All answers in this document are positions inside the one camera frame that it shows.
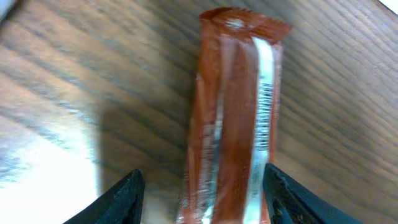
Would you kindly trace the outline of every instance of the white label strip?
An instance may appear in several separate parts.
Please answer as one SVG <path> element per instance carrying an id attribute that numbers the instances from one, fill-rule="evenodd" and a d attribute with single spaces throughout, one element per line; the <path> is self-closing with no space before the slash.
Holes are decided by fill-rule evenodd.
<path id="1" fill-rule="evenodd" d="M 271 121 L 272 87 L 274 84 L 274 57 L 272 47 L 265 40 L 253 37 L 259 57 L 257 80 L 257 113 L 254 130 L 254 145 L 249 176 L 244 224 L 259 224 L 261 221 L 262 180 L 269 157 L 269 132 Z"/>

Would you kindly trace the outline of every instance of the orange plastic package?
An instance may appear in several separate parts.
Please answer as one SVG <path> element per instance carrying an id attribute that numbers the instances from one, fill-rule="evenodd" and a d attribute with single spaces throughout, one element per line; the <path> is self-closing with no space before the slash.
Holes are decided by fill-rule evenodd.
<path id="1" fill-rule="evenodd" d="M 262 192 L 273 161 L 281 40 L 291 26 L 223 7 L 201 16 L 186 189 L 178 224 L 270 223 Z"/>

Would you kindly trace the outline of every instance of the snack bar wrapper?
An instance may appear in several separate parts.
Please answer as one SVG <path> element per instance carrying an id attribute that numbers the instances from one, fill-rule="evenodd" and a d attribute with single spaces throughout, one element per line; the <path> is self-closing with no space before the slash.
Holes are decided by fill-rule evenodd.
<path id="1" fill-rule="evenodd" d="M 234 7 L 201 16 L 201 54 L 178 224 L 270 223 L 281 40 L 291 26 Z"/>

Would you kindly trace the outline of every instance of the wooden desk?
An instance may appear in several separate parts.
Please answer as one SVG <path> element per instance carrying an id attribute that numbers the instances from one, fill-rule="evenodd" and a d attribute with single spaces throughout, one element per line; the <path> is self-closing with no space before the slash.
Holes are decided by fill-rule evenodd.
<path id="1" fill-rule="evenodd" d="M 61 223 L 131 169 L 173 223 L 202 11 L 285 40 L 276 164 L 365 223 L 398 222 L 397 16 L 376 0 L 26 1 L 1 27 L 0 223 Z"/>

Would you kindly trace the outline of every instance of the wood grain surface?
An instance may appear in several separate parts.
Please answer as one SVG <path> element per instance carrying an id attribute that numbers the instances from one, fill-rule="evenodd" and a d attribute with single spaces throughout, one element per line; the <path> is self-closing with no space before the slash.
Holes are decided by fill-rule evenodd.
<path id="1" fill-rule="evenodd" d="M 0 28 L 0 223 L 62 223 L 131 169 L 173 223 L 198 15 L 241 6 L 284 41 L 276 165 L 364 223 L 398 222 L 397 16 L 377 0 L 37 0 Z"/>

